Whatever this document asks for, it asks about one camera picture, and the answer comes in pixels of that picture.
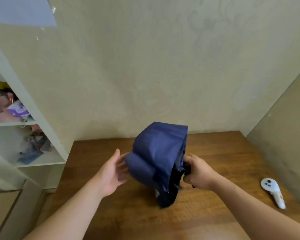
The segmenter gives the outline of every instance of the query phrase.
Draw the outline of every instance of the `clutter on shelf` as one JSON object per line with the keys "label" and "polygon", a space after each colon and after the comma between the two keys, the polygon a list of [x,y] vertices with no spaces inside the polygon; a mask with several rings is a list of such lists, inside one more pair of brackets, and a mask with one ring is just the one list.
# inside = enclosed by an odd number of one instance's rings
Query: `clutter on shelf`
{"label": "clutter on shelf", "polygon": [[32,119],[30,113],[6,82],[0,82],[0,122]]}
{"label": "clutter on shelf", "polygon": [[39,125],[31,125],[31,134],[24,138],[27,142],[27,148],[20,152],[20,157],[17,162],[29,165],[37,158],[42,156],[44,152],[52,150],[51,142],[48,137],[43,133]]}

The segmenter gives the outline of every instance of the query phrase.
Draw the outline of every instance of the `brown tabletop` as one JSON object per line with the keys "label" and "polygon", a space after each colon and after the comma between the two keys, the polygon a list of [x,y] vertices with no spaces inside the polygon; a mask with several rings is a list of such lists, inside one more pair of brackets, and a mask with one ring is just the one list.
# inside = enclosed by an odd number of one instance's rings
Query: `brown tabletop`
{"label": "brown tabletop", "polygon": [[[72,197],[112,156],[132,149],[134,138],[77,141],[73,144],[52,203],[52,214]],[[300,222],[300,206],[278,181],[287,209],[279,209],[260,187],[263,178],[277,178],[262,156],[238,131],[188,135],[186,153],[193,153],[239,187]],[[224,203],[212,192],[184,188],[176,202],[159,209],[153,190],[134,179],[104,198],[84,239],[249,239]]]}

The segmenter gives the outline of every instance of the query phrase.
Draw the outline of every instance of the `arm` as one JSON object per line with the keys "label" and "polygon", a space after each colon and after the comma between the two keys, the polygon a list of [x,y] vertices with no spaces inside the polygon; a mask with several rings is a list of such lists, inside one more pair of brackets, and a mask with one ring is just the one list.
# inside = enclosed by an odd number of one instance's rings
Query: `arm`
{"label": "arm", "polygon": [[191,165],[186,183],[215,192],[252,240],[300,239],[300,224],[246,193],[214,171],[203,159],[185,156]]}
{"label": "arm", "polygon": [[90,224],[102,198],[112,194],[127,178],[126,154],[119,149],[56,213],[37,227],[24,240],[79,240]]}

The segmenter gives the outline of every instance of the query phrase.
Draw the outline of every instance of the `person's right hand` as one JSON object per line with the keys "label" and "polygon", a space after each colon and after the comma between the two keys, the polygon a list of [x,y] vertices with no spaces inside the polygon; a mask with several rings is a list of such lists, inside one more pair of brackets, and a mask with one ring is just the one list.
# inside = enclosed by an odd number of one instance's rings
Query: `person's right hand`
{"label": "person's right hand", "polygon": [[196,155],[185,155],[184,161],[191,165],[191,173],[184,176],[183,181],[202,190],[212,190],[214,182],[220,175]]}

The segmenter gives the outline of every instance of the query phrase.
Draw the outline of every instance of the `hand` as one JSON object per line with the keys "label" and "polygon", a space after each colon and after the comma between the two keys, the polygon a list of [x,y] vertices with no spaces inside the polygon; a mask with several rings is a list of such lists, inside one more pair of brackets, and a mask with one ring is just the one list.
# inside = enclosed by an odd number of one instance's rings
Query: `hand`
{"label": "hand", "polygon": [[184,161],[191,165],[191,173],[184,176],[183,181],[202,190],[212,190],[220,175],[196,155],[184,156]]}
{"label": "hand", "polygon": [[120,155],[120,150],[116,149],[115,153],[100,168],[94,178],[99,183],[99,190],[102,198],[111,195],[117,187],[124,184],[128,178],[128,168],[124,158],[128,153]]}

